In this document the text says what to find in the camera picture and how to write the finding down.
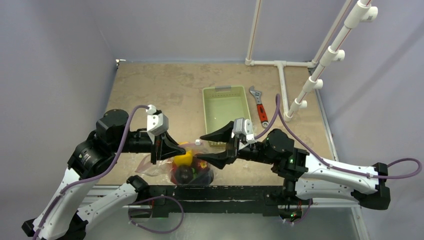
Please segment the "yellow toy bell pepper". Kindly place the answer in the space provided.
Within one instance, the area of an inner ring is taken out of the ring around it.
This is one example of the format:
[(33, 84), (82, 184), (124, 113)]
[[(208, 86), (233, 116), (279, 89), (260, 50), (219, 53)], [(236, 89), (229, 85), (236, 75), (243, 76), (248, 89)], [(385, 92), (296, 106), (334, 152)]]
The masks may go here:
[(173, 159), (173, 163), (179, 166), (191, 166), (193, 162), (193, 151), (187, 150), (184, 155), (177, 155)]

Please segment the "clear zip top bag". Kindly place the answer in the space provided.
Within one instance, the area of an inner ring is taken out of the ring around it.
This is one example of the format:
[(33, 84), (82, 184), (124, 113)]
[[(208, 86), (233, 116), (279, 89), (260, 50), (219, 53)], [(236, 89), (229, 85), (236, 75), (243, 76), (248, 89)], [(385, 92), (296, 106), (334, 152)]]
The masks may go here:
[(186, 150), (185, 154), (167, 158), (157, 164), (152, 164), (150, 155), (146, 155), (135, 172), (149, 177), (167, 175), (175, 185), (211, 185), (215, 178), (213, 167), (197, 158), (198, 154), (210, 152), (208, 144), (196, 139), (194, 142), (181, 142), (179, 146)]

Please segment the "dark purple toy plum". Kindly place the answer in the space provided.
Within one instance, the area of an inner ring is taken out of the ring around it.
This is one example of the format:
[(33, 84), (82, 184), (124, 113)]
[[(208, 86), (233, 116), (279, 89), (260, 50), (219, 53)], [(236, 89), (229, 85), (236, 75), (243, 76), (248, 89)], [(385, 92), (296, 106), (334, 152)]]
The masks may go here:
[(181, 165), (176, 169), (174, 177), (178, 184), (189, 184), (195, 178), (195, 170), (190, 166)]

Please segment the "green plastic basket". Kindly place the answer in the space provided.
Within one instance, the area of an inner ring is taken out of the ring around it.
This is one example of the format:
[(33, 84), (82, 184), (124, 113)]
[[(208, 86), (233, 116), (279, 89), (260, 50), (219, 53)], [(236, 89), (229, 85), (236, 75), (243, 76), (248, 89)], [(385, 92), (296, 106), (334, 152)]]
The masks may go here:
[(205, 130), (219, 130), (230, 121), (251, 119), (246, 90), (242, 85), (205, 87), (202, 90)]

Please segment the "dark red toy apple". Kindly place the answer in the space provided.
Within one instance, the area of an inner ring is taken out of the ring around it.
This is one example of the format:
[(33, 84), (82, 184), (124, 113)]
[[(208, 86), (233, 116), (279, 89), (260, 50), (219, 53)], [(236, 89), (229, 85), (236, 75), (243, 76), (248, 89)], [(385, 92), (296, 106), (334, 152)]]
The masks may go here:
[(210, 170), (209, 163), (198, 158), (193, 160), (192, 167), (194, 168), (196, 174), (204, 174)]

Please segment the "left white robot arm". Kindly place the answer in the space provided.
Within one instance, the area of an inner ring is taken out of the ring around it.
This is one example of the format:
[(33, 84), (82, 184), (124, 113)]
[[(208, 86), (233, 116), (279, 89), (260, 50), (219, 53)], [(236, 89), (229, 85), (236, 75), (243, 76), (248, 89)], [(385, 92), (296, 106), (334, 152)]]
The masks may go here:
[(109, 110), (96, 122), (95, 130), (76, 146), (48, 206), (37, 218), (22, 224), (28, 237), (81, 240), (114, 211), (148, 201), (149, 185), (135, 175), (112, 193), (81, 207), (89, 191), (113, 169), (122, 153), (149, 153), (153, 164), (186, 153), (168, 134), (168, 118), (153, 105), (145, 110), (147, 127), (135, 131), (130, 130), (134, 114), (122, 109)]

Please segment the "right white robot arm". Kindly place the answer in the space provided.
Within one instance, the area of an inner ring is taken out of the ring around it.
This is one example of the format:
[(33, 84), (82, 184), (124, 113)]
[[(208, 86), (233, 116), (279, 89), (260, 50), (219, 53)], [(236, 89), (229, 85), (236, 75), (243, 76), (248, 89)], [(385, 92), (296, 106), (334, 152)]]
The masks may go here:
[(390, 189), (384, 177), (388, 166), (376, 163), (360, 166), (329, 159), (318, 159), (311, 152), (295, 147), (295, 141), (280, 129), (271, 130), (257, 141), (248, 123), (242, 128), (234, 121), (200, 139), (225, 144), (219, 153), (199, 153), (197, 158), (218, 169), (235, 160), (271, 165), (271, 171), (283, 178), (280, 196), (288, 204), (312, 198), (345, 199), (372, 210), (387, 210)]

